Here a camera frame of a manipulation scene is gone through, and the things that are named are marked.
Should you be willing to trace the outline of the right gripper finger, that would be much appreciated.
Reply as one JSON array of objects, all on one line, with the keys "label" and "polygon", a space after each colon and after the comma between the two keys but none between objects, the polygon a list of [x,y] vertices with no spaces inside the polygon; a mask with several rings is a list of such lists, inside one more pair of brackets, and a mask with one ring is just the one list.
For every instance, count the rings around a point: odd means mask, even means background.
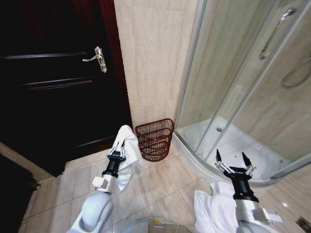
[{"label": "right gripper finger", "polygon": [[242,157],[243,157],[244,164],[246,166],[246,172],[245,172],[246,175],[253,176],[253,172],[256,169],[256,167],[252,165],[250,159],[246,156],[244,152],[242,152]]},{"label": "right gripper finger", "polygon": [[221,155],[218,149],[216,149],[216,162],[215,166],[221,171],[221,172],[227,172],[227,173],[234,173],[234,170],[231,169],[229,166],[227,166],[225,163],[222,162]]}]

